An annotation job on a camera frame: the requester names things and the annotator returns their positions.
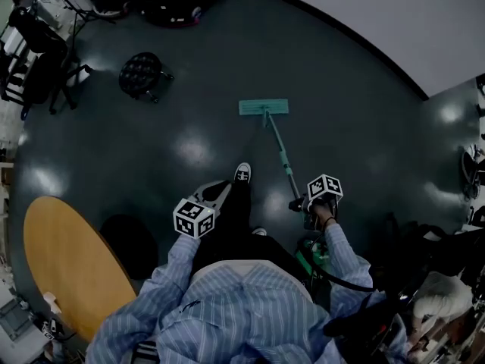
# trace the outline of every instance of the shoe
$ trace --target shoe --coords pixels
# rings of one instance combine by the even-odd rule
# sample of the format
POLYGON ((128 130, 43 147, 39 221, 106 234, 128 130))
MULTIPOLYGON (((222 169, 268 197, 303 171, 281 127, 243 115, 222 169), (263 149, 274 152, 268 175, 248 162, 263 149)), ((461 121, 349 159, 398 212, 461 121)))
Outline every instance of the shoe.
POLYGON ((236 173, 234 174, 234 182, 246 182, 251 180, 251 166, 249 163, 241 163, 237 166, 236 173))
POLYGON ((257 227, 256 229, 254 229, 253 232, 251 232, 252 234, 257 234, 258 236, 267 236, 268 233, 266 231, 266 229, 264 229, 263 227, 257 227))

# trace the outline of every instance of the wrist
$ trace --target wrist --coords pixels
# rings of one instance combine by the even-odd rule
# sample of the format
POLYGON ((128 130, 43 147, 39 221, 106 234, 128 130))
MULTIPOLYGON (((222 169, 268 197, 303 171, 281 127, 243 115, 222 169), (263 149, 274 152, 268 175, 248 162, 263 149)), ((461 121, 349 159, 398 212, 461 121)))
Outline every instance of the wrist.
POLYGON ((421 326, 414 326, 414 325, 412 325, 412 333, 413 334, 419 334, 419 333, 421 333, 421 326))
POLYGON ((336 220, 335 220, 335 218, 333 216, 325 217, 325 218, 321 217, 320 218, 320 222, 322 224, 322 230, 323 230, 323 232, 325 232, 325 230, 329 226, 331 226, 332 224, 336 224, 336 220))

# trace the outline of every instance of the black pants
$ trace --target black pants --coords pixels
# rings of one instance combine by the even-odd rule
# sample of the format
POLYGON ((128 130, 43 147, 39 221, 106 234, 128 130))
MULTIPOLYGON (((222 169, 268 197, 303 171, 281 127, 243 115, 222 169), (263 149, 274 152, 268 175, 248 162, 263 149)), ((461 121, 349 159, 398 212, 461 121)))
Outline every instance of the black pants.
POLYGON ((306 270, 275 239, 251 233, 250 214, 249 185, 236 182, 222 205, 215 229, 201 239, 191 275, 221 260, 269 260, 299 281, 307 281, 306 270))

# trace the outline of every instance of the round table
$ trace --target round table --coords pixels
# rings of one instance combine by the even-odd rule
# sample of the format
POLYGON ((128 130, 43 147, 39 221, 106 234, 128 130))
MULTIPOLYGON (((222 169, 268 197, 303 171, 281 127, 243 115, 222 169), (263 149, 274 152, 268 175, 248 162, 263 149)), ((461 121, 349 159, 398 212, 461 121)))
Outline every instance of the round table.
POLYGON ((40 293, 55 295, 62 321, 87 341, 108 315, 136 298, 127 273, 100 234, 57 198, 32 202, 23 242, 40 293))

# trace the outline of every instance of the blue striped shirt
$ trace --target blue striped shirt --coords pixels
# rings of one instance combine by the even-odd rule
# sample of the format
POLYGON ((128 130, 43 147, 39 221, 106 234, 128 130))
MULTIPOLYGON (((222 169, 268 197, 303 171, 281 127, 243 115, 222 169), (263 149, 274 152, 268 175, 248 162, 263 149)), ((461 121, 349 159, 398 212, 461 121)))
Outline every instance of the blue striped shirt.
MULTIPOLYGON (((372 287, 369 264, 358 261, 342 228, 325 231, 333 273, 372 287)), ((119 363, 136 343, 155 335, 163 363, 343 362, 335 341, 323 335, 331 319, 356 312, 368 293, 334 285, 330 314, 308 301, 288 277, 256 265, 241 277, 222 265, 189 285, 199 240, 181 235, 139 296, 110 315, 89 345, 88 363, 119 363)), ((371 306, 385 298, 373 292, 371 306)), ((387 358, 405 358, 405 329, 390 344, 387 358)))

